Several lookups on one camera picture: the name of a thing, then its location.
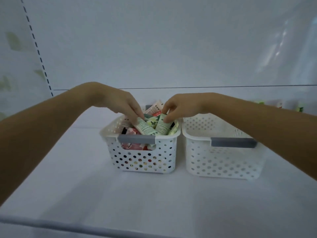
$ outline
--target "basket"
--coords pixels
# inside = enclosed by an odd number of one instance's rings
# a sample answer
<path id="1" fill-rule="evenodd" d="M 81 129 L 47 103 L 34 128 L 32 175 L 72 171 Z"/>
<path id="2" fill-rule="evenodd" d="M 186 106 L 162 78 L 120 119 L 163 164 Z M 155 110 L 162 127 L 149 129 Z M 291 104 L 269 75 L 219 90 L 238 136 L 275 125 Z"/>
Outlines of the basket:
<path id="1" fill-rule="evenodd" d="M 212 114 L 184 118 L 186 168 L 196 176 L 256 179 L 267 148 Z"/>
<path id="2" fill-rule="evenodd" d="M 113 165 L 123 171 L 170 173 L 175 169 L 177 137 L 181 133 L 179 125 L 177 132 L 170 136 L 153 135 L 122 135 L 120 116 L 100 131 L 100 135 L 108 144 Z M 154 150 L 127 150 L 121 143 L 156 144 Z"/>

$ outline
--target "finger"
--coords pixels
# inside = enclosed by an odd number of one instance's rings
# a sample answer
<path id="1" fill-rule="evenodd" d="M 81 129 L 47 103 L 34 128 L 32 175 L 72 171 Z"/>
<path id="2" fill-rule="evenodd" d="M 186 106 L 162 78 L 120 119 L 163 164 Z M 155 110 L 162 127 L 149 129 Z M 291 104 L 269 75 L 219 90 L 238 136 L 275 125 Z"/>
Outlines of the finger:
<path id="1" fill-rule="evenodd" d="M 138 123 L 138 116 L 137 114 L 134 112 L 134 110 L 127 104 L 126 106 L 122 107 L 122 111 L 121 113 L 123 113 L 124 115 L 126 115 L 130 122 L 133 125 L 137 125 Z"/>
<path id="2" fill-rule="evenodd" d="M 167 102 L 164 104 L 164 107 L 162 109 L 162 114 L 166 114 L 168 110 L 174 106 L 173 97 L 171 97 Z"/>
<path id="3" fill-rule="evenodd" d="M 178 118 L 182 118 L 180 108 L 176 108 L 173 112 L 169 112 L 163 121 L 164 123 L 170 123 Z"/>
<path id="4" fill-rule="evenodd" d="M 130 106 L 131 108 L 134 110 L 134 112 L 141 118 L 144 119 L 144 114 L 142 112 L 142 109 L 140 107 L 140 105 L 138 104 L 138 102 L 135 100 L 134 97 L 132 97 L 132 99 L 130 100 Z"/>

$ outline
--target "gray handle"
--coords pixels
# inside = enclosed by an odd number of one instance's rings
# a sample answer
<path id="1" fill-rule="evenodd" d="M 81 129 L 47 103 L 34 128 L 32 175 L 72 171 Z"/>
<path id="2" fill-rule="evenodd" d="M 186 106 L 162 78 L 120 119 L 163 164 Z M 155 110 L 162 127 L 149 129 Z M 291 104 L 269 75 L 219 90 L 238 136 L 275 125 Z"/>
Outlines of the gray handle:
<path id="1" fill-rule="evenodd" d="M 213 147 L 255 148 L 257 141 L 252 138 L 211 138 Z"/>
<path id="2" fill-rule="evenodd" d="M 119 135 L 120 143 L 155 144 L 155 135 Z"/>

